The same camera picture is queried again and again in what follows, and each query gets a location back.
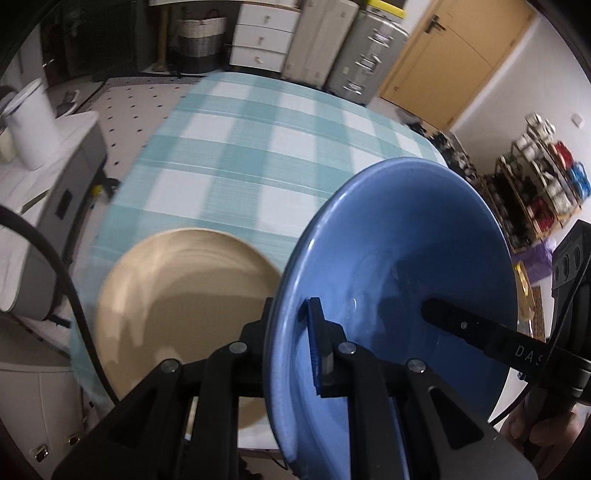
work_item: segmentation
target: yellow lid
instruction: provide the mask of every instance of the yellow lid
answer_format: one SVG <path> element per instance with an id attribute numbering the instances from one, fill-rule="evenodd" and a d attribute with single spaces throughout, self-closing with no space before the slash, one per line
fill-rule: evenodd
<path id="1" fill-rule="evenodd" d="M 380 10 L 384 10 L 385 12 L 396 15 L 400 18 L 406 17 L 406 12 L 402 10 L 402 8 L 395 7 L 394 5 L 384 2 L 383 0 L 368 0 L 368 5 L 379 8 Z"/>

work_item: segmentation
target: wicker basket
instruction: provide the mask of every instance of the wicker basket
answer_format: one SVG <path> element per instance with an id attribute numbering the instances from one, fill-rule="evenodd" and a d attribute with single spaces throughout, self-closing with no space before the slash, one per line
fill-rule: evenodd
<path id="1" fill-rule="evenodd" d="M 181 20 L 178 29 L 178 51 L 187 57 L 209 57 L 222 48 L 226 17 L 204 20 Z"/>

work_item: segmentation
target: purple bag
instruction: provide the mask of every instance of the purple bag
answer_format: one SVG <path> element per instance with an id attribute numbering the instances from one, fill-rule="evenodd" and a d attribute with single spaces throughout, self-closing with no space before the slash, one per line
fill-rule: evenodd
<path id="1" fill-rule="evenodd" d="M 552 252 L 555 248 L 556 240 L 547 238 L 524 252 L 513 254 L 513 263 L 523 262 L 530 283 L 533 285 L 542 278 L 552 275 Z"/>

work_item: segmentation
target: screw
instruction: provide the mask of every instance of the screw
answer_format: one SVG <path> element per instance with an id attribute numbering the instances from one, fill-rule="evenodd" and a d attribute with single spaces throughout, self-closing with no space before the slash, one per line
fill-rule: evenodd
<path id="1" fill-rule="evenodd" d="M 68 438 L 68 445 L 73 447 L 79 441 L 80 441 L 80 437 L 78 435 L 74 434 L 70 438 Z"/>
<path id="2" fill-rule="evenodd" d="M 47 455 L 49 455 L 49 448 L 47 448 L 47 445 L 41 445 L 31 450 L 31 455 L 33 455 L 33 458 L 37 462 L 42 462 L 43 460 L 45 460 Z"/>
<path id="3" fill-rule="evenodd" d="M 339 352 L 345 355 L 353 355 L 357 350 L 357 346 L 351 342 L 343 342 L 339 344 Z"/>
<path id="4" fill-rule="evenodd" d="M 230 351 L 238 355 L 239 353 L 246 352 L 248 345 L 244 342 L 234 342 L 230 344 Z"/>
<path id="5" fill-rule="evenodd" d="M 179 366 L 178 360 L 174 358 L 167 358 L 162 364 L 160 365 L 160 370 L 162 370 L 165 374 L 171 374 L 176 372 Z"/>
<path id="6" fill-rule="evenodd" d="M 407 367 L 411 372 L 415 372 L 416 374 L 422 374 L 427 369 L 425 362 L 418 358 L 411 358 L 407 362 Z"/>

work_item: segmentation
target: door handle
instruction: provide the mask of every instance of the door handle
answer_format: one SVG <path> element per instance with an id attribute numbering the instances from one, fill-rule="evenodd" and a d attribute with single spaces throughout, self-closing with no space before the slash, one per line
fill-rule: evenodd
<path id="1" fill-rule="evenodd" d="M 425 33 L 431 33 L 431 30 L 433 30 L 434 28 L 441 31 L 446 30 L 446 28 L 439 23 L 439 15 L 433 15 L 431 21 L 429 22 L 429 25 L 425 29 Z"/>

